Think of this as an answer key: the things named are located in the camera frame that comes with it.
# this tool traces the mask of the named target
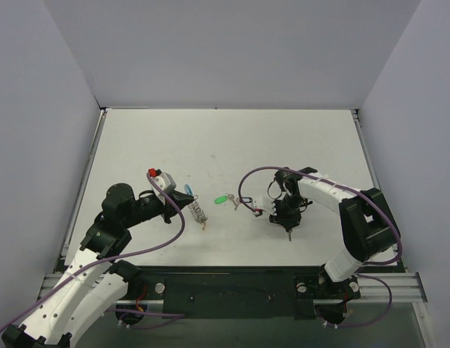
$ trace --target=black and white robotic arm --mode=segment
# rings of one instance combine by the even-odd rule
[[[169,174],[150,170],[148,175],[180,209],[194,201],[194,197],[174,191],[176,184]],[[171,204],[153,190],[142,194],[135,199],[133,189],[125,183],[107,190],[102,212],[86,232],[81,248],[56,287],[67,283],[41,303],[21,325],[10,325],[6,329],[2,336],[6,348],[74,347],[86,329],[127,293],[128,283],[136,283],[141,273],[138,267],[124,260],[115,263],[111,260],[130,242],[128,229],[158,215],[170,223],[176,214]],[[74,274],[101,259],[107,261]],[[106,271],[102,282],[92,289],[95,280]]]
[[[253,208],[255,215],[261,215],[262,211],[268,212],[269,221],[283,226],[289,235],[300,224],[300,209],[307,207],[311,201],[320,203],[340,216],[344,246],[322,266],[321,282],[331,286],[346,281],[364,262],[397,242],[382,216],[352,192],[360,190],[329,183],[323,180],[321,173],[310,167],[299,172],[307,176],[278,170],[274,180],[282,192],[285,192],[284,197],[270,199],[259,196],[253,200]],[[371,188],[361,192],[396,225],[380,190]]]

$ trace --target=green object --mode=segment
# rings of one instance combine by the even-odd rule
[[[222,204],[224,202],[226,202],[228,200],[228,198],[226,196],[221,196],[219,198],[216,198],[216,200],[214,201],[216,204]]]

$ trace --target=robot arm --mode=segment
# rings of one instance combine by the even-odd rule
[[[260,196],[254,200],[253,205],[259,213],[261,210],[267,211],[270,214],[270,222],[283,226],[288,233],[300,224],[300,209],[309,205],[310,201],[318,202],[339,214],[344,247],[322,266],[322,282],[331,284],[349,279],[364,262],[396,243],[387,223],[360,197],[323,182],[323,175],[313,168],[307,167],[300,172],[310,175],[311,178],[278,170],[275,173],[275,181],[285,192],[283,199],[270,200]],[[395,224],[380,190],[371,188],[362,193]]]
[[[194,197],[174,191],[176,184],[169,174],[150,170],[150,176],[155,177],[156,184],[180,209],[194,201]],[[78,275],[74,272],[97,260],[119,255],[131,240],[128,228],[158,215],[162,215],[166,223],[171,222],[175,209],[154,191],[145,193],[150,194],[135,199],[133,189],[125,183],[107,190],[102,212],[86,232],[81,248],[56,286],[69,277],[73,279],[37,307],[19,327],[7,328],[2,336],[6,348],[69,347],[71,342],[74,347],[83,332],[116,299],[126,294],[128,282],[139,273],[139,269],[128,262],[112,265],[107,261]],[[109,275],[87,294],[107,269]]]

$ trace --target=white table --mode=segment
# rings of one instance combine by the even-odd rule
[[[264,165],[310,166],[340,183],[373,187],[349,110],[109,109],[66,263],[101,210],[106,190],[120,182],[131,185],[136,195],[150,189],[146,172],[151,167],[170,173],[179,191],[188,183],[199,195],[208,224],[202,231],[185,208],[184,235],[164,249],[128,259],[135,265],[325,263],[343,245],[340,218],[328,209],[311,205],[289,242],[268,215],[256,218],[243,206],[235,212],[231,202],[214,203],[224,194],[236,196],[243,175]],[[250,176],[243,194],[266,194],[273,174],[268,170]],[[161,244],[179,228],[178,217],[170,225],[161,217],[142,223],[131,229],[133,239],[124,252]],[[375,260],[392,256],[389,249]]]

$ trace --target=metal spring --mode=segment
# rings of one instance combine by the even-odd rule
[[[199,206],[199,203],[197,202],[197,196],[195,196],[195,200],[193,201],[193,203],[188,205],[188,208],[195,221],[197,223],[201,223],[202,229],[204,229],[205,222],[208,220],[208,217],[205,216],[204,210],[202,210]]]

